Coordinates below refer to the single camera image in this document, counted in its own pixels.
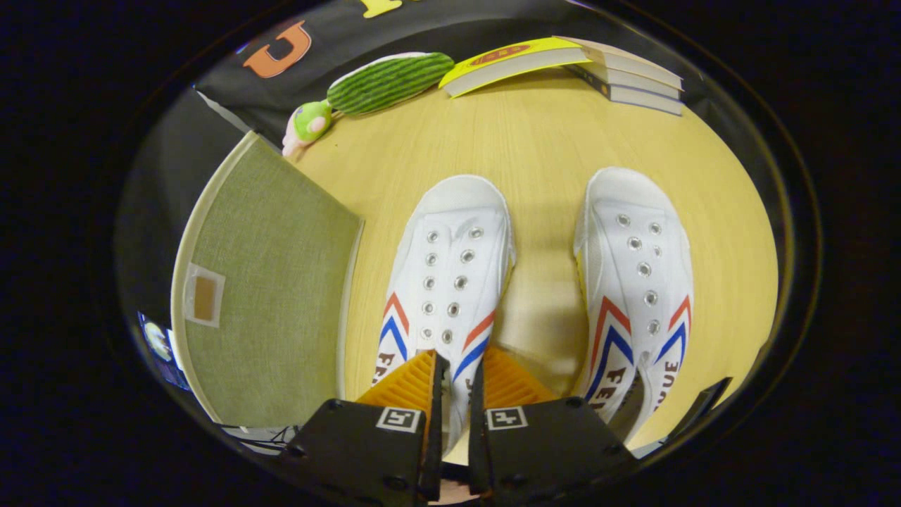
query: black fabric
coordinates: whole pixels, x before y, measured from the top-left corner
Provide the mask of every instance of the black fabric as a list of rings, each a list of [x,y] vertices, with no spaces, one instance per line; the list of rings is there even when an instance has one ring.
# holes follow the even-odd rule
[[[137,322],[139,311],[172,328],[169,292],[178,244],[200,192],[241,136],[188,89],[144,139],[115,228],[119,293],[128,321]]]
[[[506,44],[560,31],[587,35],[592,23],[582,9],[563,0],[459,0],[404,2],[374,18],[363,17],[360,2],[329,2],[279,23],[230,54],[196,87],[280,145],[291,112],[304,102],[323,100],[334,80],[383,56],[405,51],[440,51],[454,61]],[[304,21],[311,42],[306,55],[273,78],[244,67],[269,44],[276,59],[291,45],[276,37]]]

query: tan label patch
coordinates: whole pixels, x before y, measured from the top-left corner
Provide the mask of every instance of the tan label patch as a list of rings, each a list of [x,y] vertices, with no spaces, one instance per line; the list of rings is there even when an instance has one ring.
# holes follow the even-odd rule
[[[216,282],[198,276],[194,284],[194,317],[200,320],[213,320],[216,306]]]

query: yellow letter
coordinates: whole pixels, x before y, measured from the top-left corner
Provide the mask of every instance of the yellow letter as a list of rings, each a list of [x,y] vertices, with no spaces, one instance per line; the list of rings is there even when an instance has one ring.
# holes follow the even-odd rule
[[[374,18],[388,11],[393,11],[401,6],[400,0],[360,0],[366,6],[364,18]]]

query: green fabric panel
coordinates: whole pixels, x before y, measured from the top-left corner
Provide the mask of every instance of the green fabric panel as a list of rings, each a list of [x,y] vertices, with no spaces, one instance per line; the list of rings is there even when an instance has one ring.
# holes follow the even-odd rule
[[[186,322],[223,424],[303,423],[337,395],[341,295],[361,224],[261,140],[234,167],[192,258],[225,277],[219,328]]]

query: orange gripper pad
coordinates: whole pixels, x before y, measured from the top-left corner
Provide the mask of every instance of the orange gripper pad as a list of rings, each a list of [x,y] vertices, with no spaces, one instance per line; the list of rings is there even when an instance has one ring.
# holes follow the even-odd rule
[[[425,427],[428,431],[429,418],[432,416],[434,371],[435,351],[417,354],[364,392],[357,403],[422,410],[425,412]]]
[[[485,408],[518,407],[560,396],[538,382],[503,350],[488,346],[482,359],[485,368]]]

